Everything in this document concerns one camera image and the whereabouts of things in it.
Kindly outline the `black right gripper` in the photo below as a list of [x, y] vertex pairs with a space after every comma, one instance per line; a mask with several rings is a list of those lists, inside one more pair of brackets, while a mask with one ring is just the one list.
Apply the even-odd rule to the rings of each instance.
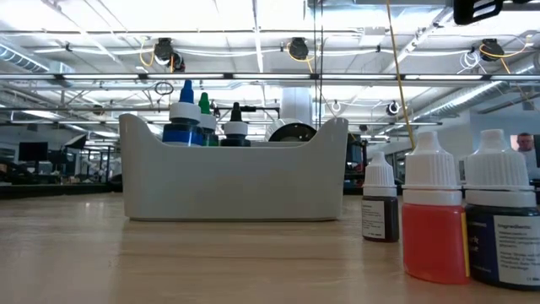
[[503, 0], [454, 0], [453, 18], [458, 25], [468, 25], [498, 15]]

